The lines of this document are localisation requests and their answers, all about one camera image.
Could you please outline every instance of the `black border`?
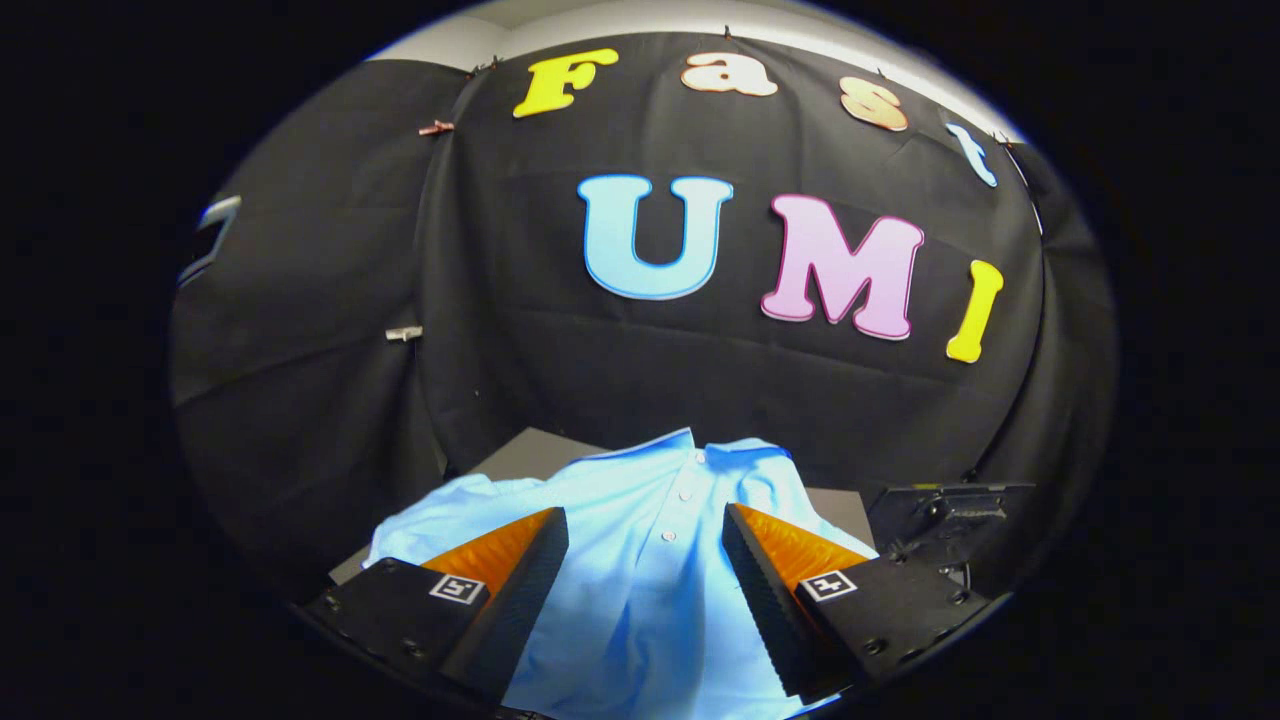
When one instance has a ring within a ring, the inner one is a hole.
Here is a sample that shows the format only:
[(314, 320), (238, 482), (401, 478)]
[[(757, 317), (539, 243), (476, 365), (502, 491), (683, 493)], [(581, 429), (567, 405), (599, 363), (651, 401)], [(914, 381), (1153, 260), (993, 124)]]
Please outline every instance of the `black border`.
[[(52, 9), (44, 26), (14, 20), (28, 28), (17, 97), (38, 126), (14, 137), (37, 154), (37, 172), (19, 176), (35, 191), (22, 202), (32, 223), (15, 231), (18, 329), (36, 338), (19, 354), (27, 404), (12, 434), (13, 497), (29, 520), (17, 528), (14, 566), (19, 607), (31, 611), (17, 623), (17, 716), (86, 706), (435, 715), (307, 633), (224, 543), (177, 454), (165, 327), (172, 241), (234, 163), (344, 69), (456, 6), (111, 5)], [(1261, 628), (1263, 600), (1229, 584), (1240, 553), (1213, 541), (1247, 525), (1239, 495), (1270, 457), (1249, 423), (1261, 400), (1233, 384), (1247, 370), (1222, 370), (1231, 343), (1257, 331), (1242, 313), (1213, 325), (1215, 357), (1185, 347), (1185, 328), (1221, 319), (1199, 302), (1215, 282), (1203, 268), (1226, 266), (1216, 238), (1268, 206), (1274, 178), (1253, 165), (1274, 79), (1249, 76), (1268, 67), (1270, 23), (1240, 13), (941, 1), (854, 10), (992, 97), (1071, 181), (1117, 278), (1124, 368), (1101, 480), (1041, 575), (965, 643), (851, 716), (1115, 706), (1226, 716), (1242, 701), (1224, 683), (1254, 674), (1225, 669), (1243, 652), (1226, 633)], [(1247, 272), (1216, 282), (1240, 286)], [(1212, 489), (1207, 474), (1221, 479)], [(1234, 502), (1224, 502), (1233, 480)], [(1194, 547), (1210, 550), (1188, 559)], [(1239, 603), (1231, 615), (1228, 602)]]

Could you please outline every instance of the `metal clip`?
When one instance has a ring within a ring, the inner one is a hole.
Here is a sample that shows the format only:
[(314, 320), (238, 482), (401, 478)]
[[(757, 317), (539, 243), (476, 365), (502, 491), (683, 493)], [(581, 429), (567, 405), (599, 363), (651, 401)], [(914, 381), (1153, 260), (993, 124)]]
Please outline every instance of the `metal clip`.
[(433, 124), (431, 127), (426, 127), (426, 128), (422, 128), (422, 129), (417, 131), (417, 135), (420, 135), (420, 136), (421, 135), (436, 135), (436, 133), (440, 133), (440, 132), (449, 132), (452, 129), (453, 129), (453, 123), (442, 123), (440, 120), (435, 120), (435, 124)]
[(387, 340), (388, 341), (396, 341), (396, 340), (398, 340), (398, 341), (402, 341), (402, 342), (408, 342), (408, 341), (413, 340), (415, 337), (422, 337), (422, 325), (411, 325), (411, 327), (407, 327), (407, 328), (394, 328), (394, 329), (387, 331)]

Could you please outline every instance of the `black fabric curtain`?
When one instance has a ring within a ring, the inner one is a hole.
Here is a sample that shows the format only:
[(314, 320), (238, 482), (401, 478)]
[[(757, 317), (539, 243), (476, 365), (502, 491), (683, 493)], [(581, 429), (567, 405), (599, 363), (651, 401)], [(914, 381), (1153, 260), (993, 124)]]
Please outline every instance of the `black fabric curtain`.
[[(532, 63), (602, 47), (618, 61), (568, 88), (572, 105), (512, 117)], [(691, 90), (680, 76), (698, 53), (754, 58), (778, 91)], [(891, 90), (910, 127), (851, 117), (842, 77)], [(417, 135), (435, 119), (456, 129)], [(975, 177), (946, 123), (982, 145), (997, 187)], [(892, 78), (753, 40), (605, 37), (474, 78), (364, 63), (273, 131), (215, 199), (241, 196), (241, 213), (178, 293), (173, 322), (193, 477), (298, 600), (439, 484), (433, 437), (465, 470), (526, 427), (625, 447), (689, 425), (699, 443), (778, 443), (806, 484), (865, 497), (975, 469), (982, 482), (1052, 482), (1052, 515), (1101, 454), (1114, 313), (1076, 205), (1030, 149), (1014, 156)], [(635, 252), (659, 264), (682, 245), (671, 182), (733, 186), (699, 291), (639, 301), (593, 282), (576, 188), (604, 174), (653, 183)], [(923, 229), (909, 338), (869, 337), (847, 314), (827, 323), (812, 281), (812, 320), (762, 313), (782, 258), (771, 210), (782, 193), (826, 200), (851, 247), (879, 217)], [(945, 348), (973, 260), (1005, 284), (970, 365)], [(404, 325), (422, 337), (387, 341)]]

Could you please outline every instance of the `table surface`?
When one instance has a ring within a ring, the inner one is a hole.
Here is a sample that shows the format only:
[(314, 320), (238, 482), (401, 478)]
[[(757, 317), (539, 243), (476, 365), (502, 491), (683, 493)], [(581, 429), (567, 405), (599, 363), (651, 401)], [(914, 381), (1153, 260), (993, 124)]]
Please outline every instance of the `table surface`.
[[(538, 478), (545, 480), (573, 460), (602, 452), (608, 451), (585, 442), (526, 428), (486, 457), (484, 462), (472, 468), (468, 474), (483, 474), (497, 479)], [(861, 496), (854, 491), (844, 489), (805, 489), (809, 492), (809, 502), (813, 503), (818, 515), (868, 546), (876, 547)], [(366, 557), (369, 557), (367, 544), (343, 561), (342, 565), (330, 570), (329, 577), (339, 585), (346, 583), (360, 574), (360, 564)]]

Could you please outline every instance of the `shirt placket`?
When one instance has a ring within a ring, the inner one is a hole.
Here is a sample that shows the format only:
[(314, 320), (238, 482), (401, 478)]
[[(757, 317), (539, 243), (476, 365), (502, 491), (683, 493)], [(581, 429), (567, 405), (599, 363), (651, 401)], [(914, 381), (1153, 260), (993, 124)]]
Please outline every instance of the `shirt placket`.
[(713, 484), (707, 452), (690, 450), (667, 487), (658, 516), (640, 553), (650, 579), (676, 582), (684, 560), (694, 551), (695, 532)]

